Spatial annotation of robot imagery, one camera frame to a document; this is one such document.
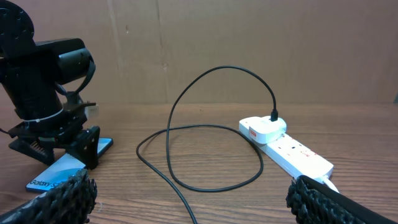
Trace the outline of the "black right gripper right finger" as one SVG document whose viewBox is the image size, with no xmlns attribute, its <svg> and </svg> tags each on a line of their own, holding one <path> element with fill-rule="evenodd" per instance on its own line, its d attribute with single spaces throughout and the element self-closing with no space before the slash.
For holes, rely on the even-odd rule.
<svg viewBox="0 0 398 224">
<path fill-rule="evenodd" d="M 397 224 L 306 175 L 292 180 L 285 200 L 299 224 Z"/>
</svg>

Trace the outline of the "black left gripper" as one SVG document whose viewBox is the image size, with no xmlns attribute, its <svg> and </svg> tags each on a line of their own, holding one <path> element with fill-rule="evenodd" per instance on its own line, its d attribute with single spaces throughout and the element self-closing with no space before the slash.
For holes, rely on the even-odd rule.
<svg viewBox="0 0 398 224">
<path fill-rule="evenodd" d="M 9 144 L 10 149 L 48 166 L 55 162 L 54 151 L 39 146 L 36 141 L 50 146 L 68 144 L 66 152 L 93 170 L 98 165 L 100 127 L 83 129 L 83 124 L 88 120 L 86 111 L 93 106 L 96 106 L 95 102 L 83 101 L 80 95 L 68 96 L 62 110 L 54 116 L 23 121 L 10 130 L 2 129 L 1 132 L 11 138 L 19 137 Z"/>
</svg>

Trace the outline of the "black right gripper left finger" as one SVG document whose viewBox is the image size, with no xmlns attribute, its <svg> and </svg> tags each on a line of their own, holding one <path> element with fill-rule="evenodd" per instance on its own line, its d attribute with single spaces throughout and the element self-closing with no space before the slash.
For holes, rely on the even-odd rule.
<svg viewBox="0 0 398 224">
<path fill-rule="evenodd" d="M 1 223 L 89 223 L 98 194 L 97 184 L 82 169 L 66 181 L 1 215 Z"/>
</svg>

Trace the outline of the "blue Galaxy smartphone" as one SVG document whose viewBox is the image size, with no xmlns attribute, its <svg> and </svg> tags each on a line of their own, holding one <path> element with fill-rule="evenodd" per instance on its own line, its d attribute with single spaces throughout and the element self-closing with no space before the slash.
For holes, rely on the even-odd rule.
<svg viewBox="0 0 398 224">
<path fill-rule="evenodd" d="M 77 171 L 86 169 L 86 165 L 69 154 L 63 155 L 51 166 L 46 168 L 36 178 L 32 179 L 25 187 L 29 192 L 47 192 L 65 182 Z"/>
</svg>

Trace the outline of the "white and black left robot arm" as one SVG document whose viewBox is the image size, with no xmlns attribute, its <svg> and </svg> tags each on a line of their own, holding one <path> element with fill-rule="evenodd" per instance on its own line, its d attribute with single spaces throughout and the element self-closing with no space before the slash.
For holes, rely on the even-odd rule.
<svg viewBox="0 0 398 224">
<path fill-rule="evenodd" d="M 100 128 L 84 129 L 80 92 L 96 70 L 93 57 L 79 38 L 34 41 L 29 15 L 10 1 L 1 1 L 1 85 L 21 123 L 6 133 L 9 147 L 44 164 L 64 149 L 89 169 L 98 165 Z"/>
</svg>

